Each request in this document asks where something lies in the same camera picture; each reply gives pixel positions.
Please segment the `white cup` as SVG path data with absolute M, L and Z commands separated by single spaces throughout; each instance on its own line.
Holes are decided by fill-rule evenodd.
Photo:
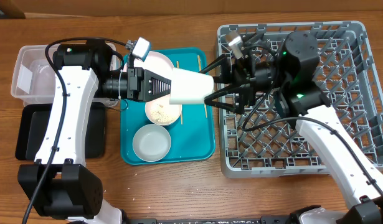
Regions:
M 169 103 L 172 105 L 204 104 L 204 98 L 214 92 L 214 79 L 210 75 L 173 68 L 169 77 Z

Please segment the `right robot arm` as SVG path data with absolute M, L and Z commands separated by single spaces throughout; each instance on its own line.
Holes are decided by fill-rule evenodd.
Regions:
M 329 98 L 316 85 L 313 75 L 319 64 L 318 42 L 308 32 L 289 33 L 272 58 L 257 63 L 256 48 L 266 45 L 254 37 L 232 31 L 225 37 L 234 56 L 217 57 L 208 69 L 221 68 L 216 83 L 224 85 L 207 97 L 207 105 L 243 114 L 246 106 L 256 110 L 265 96 L 275 95 L 279 122 L 288 122 L 313 146 L 341 190 L 347 212 L 329 211 L 319 205 L 289 214 L 288 223 L 383 223 L 383 174 L 350 137 Z

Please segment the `grey shallow bowl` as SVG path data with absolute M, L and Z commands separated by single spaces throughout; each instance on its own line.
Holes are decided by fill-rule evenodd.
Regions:
M 164 127 L 147 124 L 137 130 L 132 146 L 134 153 L 142 161 L 157 162 L 170 151 L 171 136 Z

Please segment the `pink bowl with rice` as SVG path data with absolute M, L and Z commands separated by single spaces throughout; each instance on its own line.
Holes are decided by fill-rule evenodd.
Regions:
M 145 104 L 147 118 L 154 124 L 168 126 L 180 118 L 180 105 L 172 105 L 166 100 L 155 100 Z

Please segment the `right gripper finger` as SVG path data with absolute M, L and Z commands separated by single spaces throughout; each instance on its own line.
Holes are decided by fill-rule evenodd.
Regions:
M 249 99 L 249 84 L 231 84 L 206 96 L 204 103 L 236 114 L 244 114 L 245 105 Z
M 215 68 L 218 68 L 220 72 L 219 76 L 213 77 L 215 83 L 230 84 L 232 82 L 232 70 L 225 54 L 218 56 L 208 66 L 200 70 L 199 73 L 208 73 Z

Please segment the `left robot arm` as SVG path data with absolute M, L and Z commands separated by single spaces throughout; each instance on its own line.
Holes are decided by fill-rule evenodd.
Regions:
M 55 95 L 44 140 L 33 164 L 21 165 L 17 179 L 29 198 L 27 211 L 72 223 L 127 223 L 126 213 L 103 198 L 101 180 L 86 167 L 85 138 L 95 97 L 148 102 L 169 94 L 171 82 L 136 67 L 151 44 L 128 41 L 128 56 L 112 70 L 111 39 L 72 37 L 55 41 L 45 57 L 55 73 Z

